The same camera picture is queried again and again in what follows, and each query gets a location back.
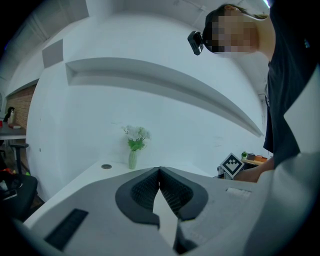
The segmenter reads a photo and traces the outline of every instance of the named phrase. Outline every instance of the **black strip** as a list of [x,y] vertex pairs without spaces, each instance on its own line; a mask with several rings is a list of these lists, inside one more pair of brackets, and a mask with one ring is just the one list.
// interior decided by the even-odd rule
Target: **black strip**
[[64,220],[46,237],[45,241],[62,251],[71,237],[75,234],[88,212],[74,209]]

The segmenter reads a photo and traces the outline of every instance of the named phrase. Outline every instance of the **dark hair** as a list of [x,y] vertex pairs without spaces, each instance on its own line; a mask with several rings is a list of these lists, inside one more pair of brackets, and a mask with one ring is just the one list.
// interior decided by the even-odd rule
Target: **dark hair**
[[213,53],[223,53],[225,51],[224,46],[219,46],[217,41],[212,40],[212,33],[213,33],[213,27],[212,27],[212,22],[218,22],[219,16],[224,16],[225,15],[225,7],[226,6],[232,6],[237,8],[241,13],[249,15],[253,18],[264,20],[265,18],[268,17],[266,14],[250,14],[247,12],[246,9],[236,6],[234,4],[229,4],[225,3],[221,5],[218,9],[213,10],[210,12],[207,17],[205,18],[205,27],[202,33],[202,38],[205,47]]

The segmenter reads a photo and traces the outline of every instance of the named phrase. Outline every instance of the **black grille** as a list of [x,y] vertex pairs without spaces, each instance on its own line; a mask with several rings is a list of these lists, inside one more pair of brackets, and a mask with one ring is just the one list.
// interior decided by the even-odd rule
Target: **black grille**
[[154,201],[158,190],[158,172],[156,171],[133,186],[131,197],[138,205],[152,212],[154,210]]
[[159,172],[160,190],[175,215],[194,196],[192,189],[164,171]]

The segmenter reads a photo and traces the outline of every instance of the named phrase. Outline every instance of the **green glass vase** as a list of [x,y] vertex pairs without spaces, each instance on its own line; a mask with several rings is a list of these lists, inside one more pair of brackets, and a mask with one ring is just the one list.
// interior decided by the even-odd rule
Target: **green glass vase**
[[137,165],[137,151],[131,151],[129,155],[129,169],[133,170]]

